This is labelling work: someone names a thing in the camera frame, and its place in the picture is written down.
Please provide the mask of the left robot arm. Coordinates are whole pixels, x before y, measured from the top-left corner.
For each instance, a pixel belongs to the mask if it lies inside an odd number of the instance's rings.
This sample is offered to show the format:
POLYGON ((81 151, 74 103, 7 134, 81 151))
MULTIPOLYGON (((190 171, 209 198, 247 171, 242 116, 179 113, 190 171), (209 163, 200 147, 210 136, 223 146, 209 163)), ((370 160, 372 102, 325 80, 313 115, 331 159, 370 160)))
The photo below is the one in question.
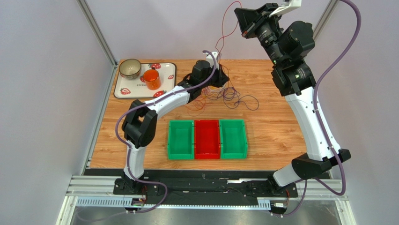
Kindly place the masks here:
POLYGON ((143 182, 140 177, 144 174, 145 151, 155 137, 158 120, 175 108, 195 100, 204 88, 222 87, 228 80, 217 59, 210 55, 207 60, 197 61, 192 72, 172 90, 153 100, 132 102, 130 109, 117 122, 124 132, 122 142, 127 148, 122 181, 128 187, 134 189, 143 182))

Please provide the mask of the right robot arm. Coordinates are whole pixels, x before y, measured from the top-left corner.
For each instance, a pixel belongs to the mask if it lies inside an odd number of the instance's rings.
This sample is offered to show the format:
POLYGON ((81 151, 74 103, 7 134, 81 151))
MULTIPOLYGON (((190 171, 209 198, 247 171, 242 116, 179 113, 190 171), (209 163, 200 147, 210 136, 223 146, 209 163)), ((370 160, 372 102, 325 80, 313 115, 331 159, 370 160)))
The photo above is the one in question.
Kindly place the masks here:
POLYGON ((312 24, 293 22, 287 29, 279 25, 283 14, 301 6, 299 0, 283 4, 267 3, 258 9, 236 8, 242 36, 257 38, 273 63, 273 82, 291 107, 303 134, 306 152, 267 178, 274 194, 288 185, 315 178, 351 158, 333 139, 318 101, 318 85, 305 62, 315 47, 312 24))

